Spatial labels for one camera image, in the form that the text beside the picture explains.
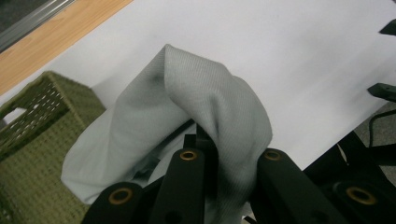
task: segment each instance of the white table surface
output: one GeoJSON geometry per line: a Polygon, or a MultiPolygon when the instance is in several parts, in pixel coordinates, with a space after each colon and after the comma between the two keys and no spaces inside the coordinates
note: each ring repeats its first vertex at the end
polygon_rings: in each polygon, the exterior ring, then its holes
{"type": "Polygon", "coordinates": [[[391,0],[135,0],[0,104],[53,70],[110,106],[171,44],[243,78],[269,114],[270,147],[304,169],[385,103],[366,89],[396,84],[396,36],[378,33],[395,18],[391,0]]]}

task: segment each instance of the towel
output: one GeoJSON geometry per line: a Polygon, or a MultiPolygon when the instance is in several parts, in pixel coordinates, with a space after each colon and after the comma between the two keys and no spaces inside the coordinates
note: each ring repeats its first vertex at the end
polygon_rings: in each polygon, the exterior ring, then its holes
{"type": "Polygon", "coordinates": [[[257,160],[272,139],[270,120],[243,79],[221,63],[170,45],[79,137],[64,159],[61,179],[84,203],[93,203],[103,189],[133,180],[157,160],[150,183],[180,149],[180,141],[171,141],[165,152],[158,145],[189,119],[219,152],[218,196],[205,208],[213,214],[205,223],[240,223],[256,183],[257,160]]]}

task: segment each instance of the wooden surface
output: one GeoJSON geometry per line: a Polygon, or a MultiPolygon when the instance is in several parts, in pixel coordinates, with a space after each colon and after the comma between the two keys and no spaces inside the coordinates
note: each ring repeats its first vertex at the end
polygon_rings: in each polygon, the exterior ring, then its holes
{"type": "Polygon", "coordinates": [[[0,95],[133,0],[77,0],[0,54],[0,95]]]}

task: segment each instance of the basket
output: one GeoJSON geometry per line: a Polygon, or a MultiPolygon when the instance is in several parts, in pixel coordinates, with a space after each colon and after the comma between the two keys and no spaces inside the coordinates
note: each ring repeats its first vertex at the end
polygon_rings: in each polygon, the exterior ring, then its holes
{"type": "Polygon", "coordinates": [[[45,72],[0,107],[0,223],[80,223],[88,206],[61,182],[64,156],[104,111],[93,91],[45,72]]]}

